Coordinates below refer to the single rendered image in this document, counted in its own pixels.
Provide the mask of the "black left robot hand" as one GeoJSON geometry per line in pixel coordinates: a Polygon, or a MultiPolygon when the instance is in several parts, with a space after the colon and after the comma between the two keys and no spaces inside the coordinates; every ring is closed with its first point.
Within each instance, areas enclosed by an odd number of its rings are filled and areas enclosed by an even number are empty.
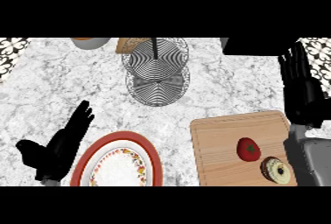
{"type": "Polygon", "coordinates": [[[19,140],[14,147],[22,154],[23,165],[35,168],[35,180],[62,180],[68,175],[78,153],[78,146],[94,119],[88,101],[76,106],[66,126],[53,135],[45,146],[31,140],[19,140]]]}

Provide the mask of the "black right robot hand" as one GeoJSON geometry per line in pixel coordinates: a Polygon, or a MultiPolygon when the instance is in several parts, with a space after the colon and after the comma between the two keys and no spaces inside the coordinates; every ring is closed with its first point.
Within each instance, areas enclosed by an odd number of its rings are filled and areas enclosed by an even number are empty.
{"type": "Polygon", "coordinates": [[[277,57],[283,81],[283,112],[291,124],[319,129],[331,120],[331,98],[325,98],[320,82],[310,74],[305,49],[295,42],[277,57]]]}

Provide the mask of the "red tomato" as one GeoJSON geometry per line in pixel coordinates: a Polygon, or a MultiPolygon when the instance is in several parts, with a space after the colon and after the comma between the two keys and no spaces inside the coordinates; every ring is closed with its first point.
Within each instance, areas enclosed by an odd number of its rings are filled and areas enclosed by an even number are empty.
{"type": "Polygon", "coordinates": [[[242,161],[257,161],[261,156],[260,147],[254,140],[248,137],[242,137],[236,144],[236,154],[242,161]]]}

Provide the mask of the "wooden cutting board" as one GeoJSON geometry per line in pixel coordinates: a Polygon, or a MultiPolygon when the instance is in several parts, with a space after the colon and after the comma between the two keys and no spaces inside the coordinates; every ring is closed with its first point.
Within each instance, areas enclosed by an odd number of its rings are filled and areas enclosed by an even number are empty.
{"type": "Polygon", "coordinates": [[[264,111],[190,122],[190,140],[202,186],[295,186],[292,167],[286,162],[283,140],[289,125],[280,111],[264,111]],[[289,181],[268,180],[260,165],[266,158],[280,160],[274,173],[289,181]]]}

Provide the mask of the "red rimmed floral plate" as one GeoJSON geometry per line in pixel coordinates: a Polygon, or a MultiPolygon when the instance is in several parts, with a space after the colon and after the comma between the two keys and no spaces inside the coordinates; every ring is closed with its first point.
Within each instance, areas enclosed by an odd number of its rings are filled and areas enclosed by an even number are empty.
{"type": "Polygon", "coordinates": [[[158,152],[144,136],[118,131],[88,147],[72,173],[70,186],[161,186],[158,152]]]}

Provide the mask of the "black appliance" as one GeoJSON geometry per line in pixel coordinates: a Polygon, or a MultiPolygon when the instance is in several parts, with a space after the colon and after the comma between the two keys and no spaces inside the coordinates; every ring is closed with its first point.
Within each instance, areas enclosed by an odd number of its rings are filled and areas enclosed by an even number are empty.
{"type": "Polygon", "coordinates": [[[220,38],[221,53],[239,56],[279,56],[291,48],[298,37],[220,38]]]}

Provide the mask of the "pale round donut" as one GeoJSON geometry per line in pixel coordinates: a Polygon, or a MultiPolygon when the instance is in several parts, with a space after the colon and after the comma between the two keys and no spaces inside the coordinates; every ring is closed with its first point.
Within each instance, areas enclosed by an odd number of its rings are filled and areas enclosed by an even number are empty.
{"type": "Polygon", "coordinates": [[[260,170],[264,178],[276,184],[288,184],[291,180],[291,172],[285,163],[276,157],[267,157],[261,164],[260,170]]]}

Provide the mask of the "grey round pot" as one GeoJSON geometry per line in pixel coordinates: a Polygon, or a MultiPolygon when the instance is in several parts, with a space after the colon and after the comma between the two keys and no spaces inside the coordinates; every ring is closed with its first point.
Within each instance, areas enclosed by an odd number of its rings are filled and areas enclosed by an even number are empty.
{"type": "Polygon", "coordinates": [[[70,40],[82,50],[94,50],[109,42],[109,38],[72,38],[70,40]]]}

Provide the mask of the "brown wooden object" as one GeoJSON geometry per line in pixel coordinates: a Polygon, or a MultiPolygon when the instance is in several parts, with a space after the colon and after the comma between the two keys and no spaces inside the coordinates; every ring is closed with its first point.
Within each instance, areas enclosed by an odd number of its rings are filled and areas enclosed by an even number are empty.
{"type": "Polygon", "coordinates": [[[138,43],[150,40],[150,38],[119,38],[115,53],[130,54],[138,43]]]}

